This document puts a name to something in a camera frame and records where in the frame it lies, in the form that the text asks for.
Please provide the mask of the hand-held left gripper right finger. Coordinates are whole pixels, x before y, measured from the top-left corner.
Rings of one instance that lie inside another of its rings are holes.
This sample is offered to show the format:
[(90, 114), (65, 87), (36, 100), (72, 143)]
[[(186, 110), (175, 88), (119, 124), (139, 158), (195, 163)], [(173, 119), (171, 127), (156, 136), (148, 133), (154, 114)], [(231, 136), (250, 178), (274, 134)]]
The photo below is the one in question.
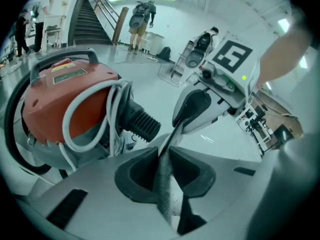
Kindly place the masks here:
[(260, 163), (179, 148), (170, 134), (163, 146), (163, 216), (183, 236), (224, 211), (247, 186)]

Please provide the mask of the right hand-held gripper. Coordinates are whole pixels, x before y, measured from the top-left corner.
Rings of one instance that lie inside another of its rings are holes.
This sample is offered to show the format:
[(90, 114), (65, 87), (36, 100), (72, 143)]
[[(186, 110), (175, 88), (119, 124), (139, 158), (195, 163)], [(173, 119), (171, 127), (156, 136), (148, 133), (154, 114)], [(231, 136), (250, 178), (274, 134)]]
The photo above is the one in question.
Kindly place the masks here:
[(248, 102), (260, 74), (260, 57), (252, 46), (226, 35), (206, 57), (199, 81), (205, 88), (187, 86), (175, 105), (172, 126), (190, 135), (218, 117), (236, 116)]

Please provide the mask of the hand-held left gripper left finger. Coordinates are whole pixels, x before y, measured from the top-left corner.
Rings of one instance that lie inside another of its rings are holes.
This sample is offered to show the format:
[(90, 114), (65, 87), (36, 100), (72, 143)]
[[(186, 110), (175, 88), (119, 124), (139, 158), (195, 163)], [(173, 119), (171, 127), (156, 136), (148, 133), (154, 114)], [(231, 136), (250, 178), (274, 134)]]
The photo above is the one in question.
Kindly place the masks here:
[[(143, 152), (140, 149), (93, 161), (37, 199), (17, 203), (31, 223), (51, 240), (172, 240), (177, 233), (156, 204), (133, 202), (119, 191), (114, 180), (120, 165)], [(74, 213), (60, 228), (51, 215), (63, 201)]]

